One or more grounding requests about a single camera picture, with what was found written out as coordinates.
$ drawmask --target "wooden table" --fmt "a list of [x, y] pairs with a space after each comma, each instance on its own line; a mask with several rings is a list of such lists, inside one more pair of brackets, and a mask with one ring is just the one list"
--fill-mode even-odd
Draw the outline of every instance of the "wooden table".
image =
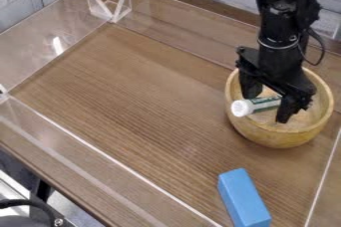
[[[224, 26], [232, 28], [232, 38], [251, 42], [257, 28], [230, 21]], [[216, 176], [238, 167], [247, 169], [254, 180], [273, 226], [303, 226], [339, 130], [341, 58], [329, 53], [315, 69], [335, 92], [335, 111], [323, 131], [306, 145], [273, 150], [247, 141], [223, 113], [235, 44], [226, 45], [226, 68], [105, 24], [13, 96], [222, 226], [231, 223]], [[112, 201], [108, 186], [93, 185], [93, 178], [119, 178], [111, 176], [107, 163], [72, 147], [67, 137], [53, 139], [48, 130], [41, 137], [60, 154], [75, 157], [77, 168], [68, 168], [23, 137], [4, 141], [1, 147], [105, 225], [151, 226], [151, 221], [132, 217]], [[96, 176], [80, 175], [85, 166], [97, 171]]]

